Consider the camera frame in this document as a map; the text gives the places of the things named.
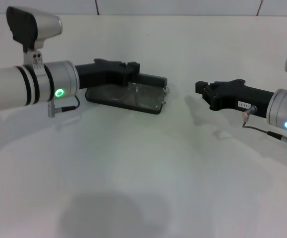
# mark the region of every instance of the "label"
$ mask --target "label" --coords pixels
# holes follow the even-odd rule
[[[246,108],[246,109],[249,109],[251,107],[251,105],[249,103],[244,103],[244,102],[241,102],[241,101],[238,101],[237,106],[240,107],[240,108]]]

